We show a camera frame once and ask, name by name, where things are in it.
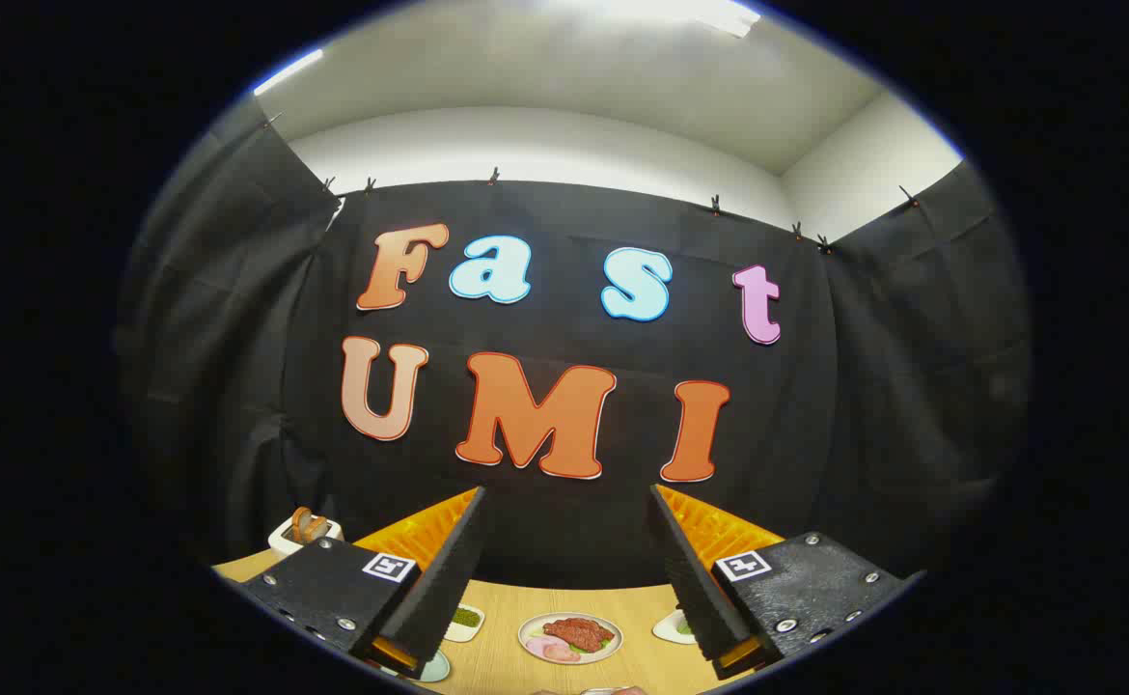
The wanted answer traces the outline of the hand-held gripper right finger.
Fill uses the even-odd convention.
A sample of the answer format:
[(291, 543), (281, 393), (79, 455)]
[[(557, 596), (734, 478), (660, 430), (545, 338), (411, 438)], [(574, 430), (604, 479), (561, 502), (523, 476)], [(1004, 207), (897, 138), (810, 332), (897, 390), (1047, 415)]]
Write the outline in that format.
[(785, 538), (676, 489), (649, 489), (648, 527), (716, 677), (774, 674), (913, 591), (824, 533)]

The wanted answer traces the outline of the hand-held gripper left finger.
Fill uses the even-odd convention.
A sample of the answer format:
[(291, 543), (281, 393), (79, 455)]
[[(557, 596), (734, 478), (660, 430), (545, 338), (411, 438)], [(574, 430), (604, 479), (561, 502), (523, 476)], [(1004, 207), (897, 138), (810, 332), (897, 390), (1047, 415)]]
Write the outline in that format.
[(308, 542), (239, 582), (240, 591), (331, 650), (419, 677), (483, 553), (485, 501), (476, 486), (360, 542)]

